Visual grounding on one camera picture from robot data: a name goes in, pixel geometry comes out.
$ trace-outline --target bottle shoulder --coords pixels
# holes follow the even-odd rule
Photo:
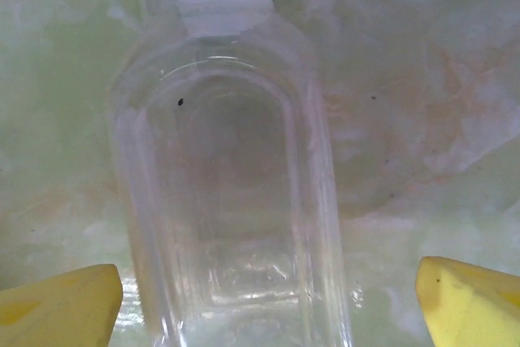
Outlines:
[[[240,18],[241,23],[233,22]],[[196,25],[201,19],[204,29]],[[230,26],[223,33],[224,22]],[[220,27],[212,29],[209,24]],[[310,43],[274,11],[255,15],[251,10],[228,10],[224,17],[222,11],[181,15],[175,10],[149,21],[140,44],[111,90],[112,106],[143,102],[143,94],[162,88],[159,85],[164,85],[176,70],[196,70],[197,64],[216,64],[223,59],[250,66],[270,77],[283,77],[298,94],[305,94],[308,85],[315,84],[317,79]]]

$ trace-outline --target yellow object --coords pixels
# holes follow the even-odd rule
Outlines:
[[[100,265],[0,292],[0,346],[106,347],[121,307],[117,268]]]
[[[415,289],[435,347],[520,347],[520,277],[428,257]]]

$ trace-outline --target clear plastic bottle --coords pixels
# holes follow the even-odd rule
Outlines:
[[[312,49],[272,0],[147,5],[109,99],[154,345],[350,345]]]

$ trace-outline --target marble surface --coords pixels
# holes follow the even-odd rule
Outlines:
[[[419,259],[520,274],[520,0],[278,0],[322,59],[354,345],[432,346]],[[0,0],[0,289],[114,262],[146,346],[104,98],[140,0]]]

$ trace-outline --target plastic bottle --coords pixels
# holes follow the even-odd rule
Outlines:
[[[147,5],[109,100],[154,345],[350,345],[312,49],[272,0]]]

